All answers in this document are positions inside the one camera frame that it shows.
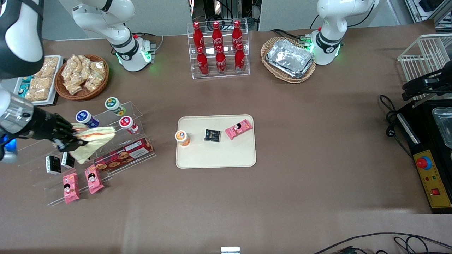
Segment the foil container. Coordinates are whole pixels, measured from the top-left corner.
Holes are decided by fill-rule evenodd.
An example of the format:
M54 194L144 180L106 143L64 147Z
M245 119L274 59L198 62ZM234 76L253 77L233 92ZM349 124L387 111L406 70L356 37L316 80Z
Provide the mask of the foil container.
M281 39L275 42L265 59L291 77L301 78L314 62L314 55L287 39Z

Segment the clear acrylic shelf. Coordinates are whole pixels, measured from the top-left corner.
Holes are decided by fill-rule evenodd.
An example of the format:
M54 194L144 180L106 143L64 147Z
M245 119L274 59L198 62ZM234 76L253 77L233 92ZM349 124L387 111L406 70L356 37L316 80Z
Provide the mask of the clear acrylic shelf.
M226 56L226 68L227 72L223 75L219 75L217 72L217 62L215 60L215 51L213 49L212 32L213 21L199 22L199 29L204 35L204 44L206 46L205 54L207 57L207 65L209 67L209 75L201 76L201 71L198 68L198 61L196 57L196 47L193 42L193 23L187 25L187 37L188 37L188 53L190 55L190 64L192 68L193 79L212 78L212 77L225 77L225 76L240 76L250 74L250 47L248 36L248 23L246 19L239 19L241 22L242 31L242 43L243 52L245 53L245 69L243 73L235 72L235 52L232 50L232 32L234 31L234 20L219 20L220 30L223 34L223 49Z
M53 144L48 140L39 141L33 145L27 146L18 151L19 153L19 167L29 170L31 173L32 183L34 187L43 188L46 198L46 204L48 206L54 206L61 202L64 202L63 196L63 176L77 172L78 185L80 189L80 198L88 197L88 183L86 182L85 169L94 164L94 159L99 158L113 150L119 149L128 143L135 142L142 138L146 138L150 143L151 140L143 131L143 126L139 117L143 114L131 103L122 104L126 108L125 115L128 115L134 119L134 122L139 126L139 133L136 135L130 134L127 130L122 129L119 126L119 120L121 117L115 115L113 112L107 110L103 113L95 115L99 120L99 126L113 126L116 130L116 136L103 147L99 148L84 164L78 164L75 162L73 169L67 169L61 167L61 174L53 175L46 172L45 158L48 155L52 155L60 158L62 153L56 149ZM99 171L99 176L102 183L109 181L114 175L131 168L147 159L156 156L154 150L152 152L137 158L123 166L119 166L115 170Z

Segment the red button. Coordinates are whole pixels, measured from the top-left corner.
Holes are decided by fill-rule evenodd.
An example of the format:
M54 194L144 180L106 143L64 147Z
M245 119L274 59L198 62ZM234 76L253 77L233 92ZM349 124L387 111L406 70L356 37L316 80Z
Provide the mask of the red button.
M417 159L416 164L418 167L420 167L422 169L425 169L428 166L428 162L424 158Z

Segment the red emergency stop button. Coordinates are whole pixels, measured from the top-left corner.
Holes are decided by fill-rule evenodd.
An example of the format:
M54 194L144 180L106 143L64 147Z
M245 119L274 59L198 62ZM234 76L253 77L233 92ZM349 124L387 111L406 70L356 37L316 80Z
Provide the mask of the red emergency stop button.
M439 195L439 190L438 189L432 189L432 195L434 195L434 196Z
M422 169L429 170L432 168L432 161L428 157L422 156L416 160L416 165Z

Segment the white tray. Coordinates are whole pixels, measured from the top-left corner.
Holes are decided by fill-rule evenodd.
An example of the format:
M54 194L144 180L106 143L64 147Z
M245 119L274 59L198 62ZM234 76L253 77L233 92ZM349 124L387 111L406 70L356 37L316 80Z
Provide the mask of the white tray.
M53 101L55 100L55 96L57 94L57 91L55 90L55 77L57 75L58 70L63 65L63 57L57 56L57 55L51 55L51 56L45 56L45 57L58 57L58 62L56 63L57 67L55 68L55 73L53 74L52 86L50 87L50 91L49 91L49 95L47 96L47 100L32 101L31 103L34 106L43 106L43 105L52 104ZM19 94L19 89L20 89L21 84L22 84L22 78L18 78L16 87L13 92L15 95Z
M224 130L243 119L253 129L230 140ZM177 129L186 131L190 144L177 144L176 165L181 169L251 167L256 163L254 128L250 115L182 117ZM204 141L206 129L221 131L220 142Z

